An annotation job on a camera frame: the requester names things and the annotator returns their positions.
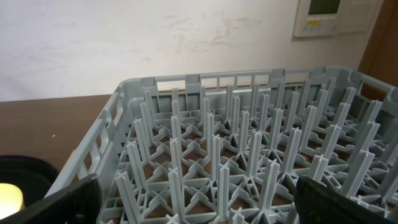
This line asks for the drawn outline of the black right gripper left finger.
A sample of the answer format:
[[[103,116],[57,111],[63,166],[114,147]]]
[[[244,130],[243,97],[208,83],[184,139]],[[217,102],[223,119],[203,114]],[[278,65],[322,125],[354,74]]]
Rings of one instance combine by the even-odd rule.
[[[102,204],[100,178],[90,174],[2,219],[1,223],[96,223]]]

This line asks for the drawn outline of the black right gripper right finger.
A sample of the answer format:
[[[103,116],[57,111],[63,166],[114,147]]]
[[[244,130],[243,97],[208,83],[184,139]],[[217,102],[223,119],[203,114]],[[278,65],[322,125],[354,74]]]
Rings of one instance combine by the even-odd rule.
[[[294,203],[302,224],[394,224],[315,180],[299,177]]]

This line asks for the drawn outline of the grey dishwasher rack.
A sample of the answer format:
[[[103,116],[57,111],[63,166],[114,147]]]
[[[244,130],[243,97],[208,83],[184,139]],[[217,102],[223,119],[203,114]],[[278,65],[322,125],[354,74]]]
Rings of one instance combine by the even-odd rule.
[[[90,174],[95,223],[297,223],[303,176],[397,218],[397,88],[343,67],[125,80],[49,192]]]

